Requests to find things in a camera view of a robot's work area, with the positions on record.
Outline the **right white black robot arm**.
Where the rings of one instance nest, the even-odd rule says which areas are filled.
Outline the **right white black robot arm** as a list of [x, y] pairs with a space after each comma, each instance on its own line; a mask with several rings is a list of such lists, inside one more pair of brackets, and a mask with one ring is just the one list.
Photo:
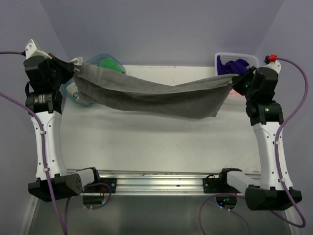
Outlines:
[[220, 172], [218, 187], [223, 192], [233, 188], [245, 197], [252, 211], [284, 211], [301, 202], [302, 193], [294, 190], [288, 174], [282, 143], [282, 107], [273, 100], [278, 72], [267, 67], [250, 68], [233, 77], [233, 89], [246, 98], [246, 113], [256, 136], [261, 178], [255, 181], [237, 168]]

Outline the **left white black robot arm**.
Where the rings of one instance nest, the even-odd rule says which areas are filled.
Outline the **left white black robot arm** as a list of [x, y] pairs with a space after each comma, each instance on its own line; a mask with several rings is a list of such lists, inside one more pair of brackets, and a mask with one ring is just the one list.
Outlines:
[[68, 63], [52, 54], [33, 55], [23, 63], [29, 79], [25, 86], [25, 106], [31, 115], [37, 146], [36, 180], [28, 184], [28, 191], [44, 202], [80, 195], [84, 188], [97, 192], [102, 186], [95, 167], [68, 174], [61, 151], [60, 87], [82, 63], [81, 58]]

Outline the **grey towel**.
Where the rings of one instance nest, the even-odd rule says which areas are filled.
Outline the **grey towel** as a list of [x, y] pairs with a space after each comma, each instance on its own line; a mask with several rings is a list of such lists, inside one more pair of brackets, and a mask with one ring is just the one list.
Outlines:
[[128, 112], [147, 112], [188, 119], [215, 117], [233, 86], [233, 74], [204, 78], [175, 86], [146, 81], [83, 63], [73, 80], [79, 96]]

